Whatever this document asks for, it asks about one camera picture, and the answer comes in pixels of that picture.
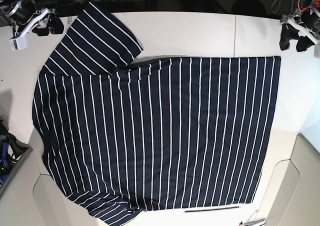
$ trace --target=orange wire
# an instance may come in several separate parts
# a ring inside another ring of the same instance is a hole
[[[299,11],[300,12],[304,12],[305,10],[307,10],[307,9],[309,9],[309,7],[305,7],[305,8],[300,8],[300,2],[301,2],[301,0],[298,0],[298,9],[299,9]]]

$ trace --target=black cloth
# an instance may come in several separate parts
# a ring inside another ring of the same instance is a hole
[[[33,123],[63,194],[115,226],[143,210],[251,203],[281,59],[169,58],[128,70],[141,51],[90,3],[41,70]]]

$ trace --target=short sleeve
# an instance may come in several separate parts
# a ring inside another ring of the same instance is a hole
[[[53,75],[112,74],[142,51],[133,33],[115,16],[89,2],[45,63]]]
[[[91,216],[112,226],[124,225],[141,212],[131,209],[126,201],[110,193],[86,191],[73,193],[68,199],[84,207]]]

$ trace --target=white table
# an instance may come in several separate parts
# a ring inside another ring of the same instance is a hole
[[[312,105],[320,94],[320,60],[313,57],[313,50],[297,53],[295,43],[291,43],[288,51],[281,52],[279,39],[281,26],[271,19],[178,12],[142,12],[115,14],[124,22],[141,41],[144,51],[139,60],[146,57],[198,56],[198,57],[263,57],[281,56],[282,64],[276,111],[271,128],[270,140],[263,166],[260,184],[254,199],[249,205],[241,205],[238,209],[211,211],[200,213],[183,213],[184,210],[165,210],[141,213],[128,225],[237,225],[259,209],[270,181],[275,165],[290,159],[297,133],[300,131]],[[9,129],[19,140],[28,142],[34,129],[32,124],[32,99],[38,72],[62,39],[62,35],[37,37],[28,35],[29,47],[22,51],[11,52],[9,38],[10,28],[0,28],[0,115],[8,118]],[[43,145],[37,132],[34,131],[29,144],[33,147],[33,160],[38,168],[32,172],[33,180],[37,174],[48,172],[42,164]],[[15,207],[27,208],[27,218],[15,218],[11,225],[43,225],[35,223],[42,215],[48,221],[39,203],[35,203],[42,195],[46,195],[58,223],[66,225],[105,225],[102,221],[91,218],[80,207],[73,205],[62,197],[48,176],[41,177],[42,189],[32,192],[32,183],[20,185],[28,197]],[[274,188],[274,197],[278,186]],[[1,218],[3,200],[0,202]],[[260,215],[268,214],[268,207]]]

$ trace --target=table surface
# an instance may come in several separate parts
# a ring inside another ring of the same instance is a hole
[[[282,52],[279,49],[281,26],[272,19],[179,12],[117,13],[115,16],[141,41],[144,51],[138,60],[160,56],[282,57],[277,105],[253,203],[225,212],[201,214],[204,220],[214,217],[215,222],[221,220],[224,225],[246,220],[259,209],[275,165],[290,159],[296,136],[320,94],[320,61],[313,57],[314,50],[297,53],[293,42],[289,50]],[[67,18],[63,18],[63,22],[68,27]],[[12,134],[28,143],[34,130],[32,103],[38,73],[63,35],[41,38],[30,34],[27,36],[29,46],[15,52],[9,46],[11,36],[10,28],[0,28],[0,117],[8,121]],[[48,174],[41,159],[43,145],[39,141],[30,144],[39,172]],[[155,225],[192,225],[198,219],[197,213],[165,210],[143,213],[130,225],[147,225],[150,221]]]

